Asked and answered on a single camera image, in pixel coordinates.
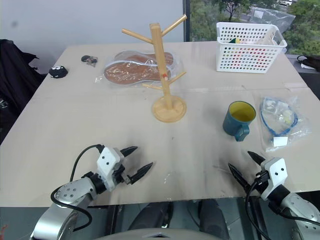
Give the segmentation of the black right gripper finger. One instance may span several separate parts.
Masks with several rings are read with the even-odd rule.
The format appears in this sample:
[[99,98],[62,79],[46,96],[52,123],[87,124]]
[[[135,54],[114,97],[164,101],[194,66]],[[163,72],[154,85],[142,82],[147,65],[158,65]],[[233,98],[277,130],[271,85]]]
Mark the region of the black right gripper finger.
[[253,152],[253,151],[248,151],[247,152],[249,154],[249,156],[252,158],[252,160],[257,163],[259,166],[262,164],[262,162],[265,161],[265,158],[262,157],[261,155]]
[[245,180],[245,178],[242,176],[241,172],[231,163],[228,163],[228,167],[231,171],[231,174],[235,178],[235,180],[241,185],[243,190],[245,192],[248,192],[251,185]]

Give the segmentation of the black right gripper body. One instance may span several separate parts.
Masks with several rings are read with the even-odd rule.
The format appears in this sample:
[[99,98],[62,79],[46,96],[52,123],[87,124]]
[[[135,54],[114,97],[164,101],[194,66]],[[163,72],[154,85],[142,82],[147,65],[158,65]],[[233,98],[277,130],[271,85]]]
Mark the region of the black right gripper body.
[[269,172],[267,170],[262,170],[255,175],[254,182],[256,182],[253,190],[256,190],[259,194],[262,194],[267,186],[269,185],[268,180],[270,179]]

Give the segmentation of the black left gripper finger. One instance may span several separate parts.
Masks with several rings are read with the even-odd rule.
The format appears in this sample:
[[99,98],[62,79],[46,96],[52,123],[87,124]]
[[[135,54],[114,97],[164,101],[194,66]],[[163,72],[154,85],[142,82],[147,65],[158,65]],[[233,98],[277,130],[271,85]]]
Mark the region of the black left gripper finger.
[[138,169],[134,175],[128,176],[128,178],[130,180],[129,183],[131,185],[136,183],[138,180],[140,180],[142,177],[144,177],[147,174],[147,172],[151,169],[152,166],[153,166],[153,162],[148,163],[148,164],[144,165],[143,167],[141,167],[140,169]]
[[130,154],[132,154],[135,150],[137,150],[137,148],[138,148],[138,146],[129,146],[124,149],[121,149],[120,152],[126,158]]

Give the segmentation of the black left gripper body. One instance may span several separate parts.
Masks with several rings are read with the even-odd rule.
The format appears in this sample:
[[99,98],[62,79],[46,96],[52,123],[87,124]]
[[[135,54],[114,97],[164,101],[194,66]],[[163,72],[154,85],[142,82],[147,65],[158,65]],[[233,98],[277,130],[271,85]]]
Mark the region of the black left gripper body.
[[111,178],[115,187],[119,184],[125,183],[127,185],[132,184],[131,177],[126,173],[126,168],[124,163],[126,158],[120,158],[118,162],[116,162],[112,167]]

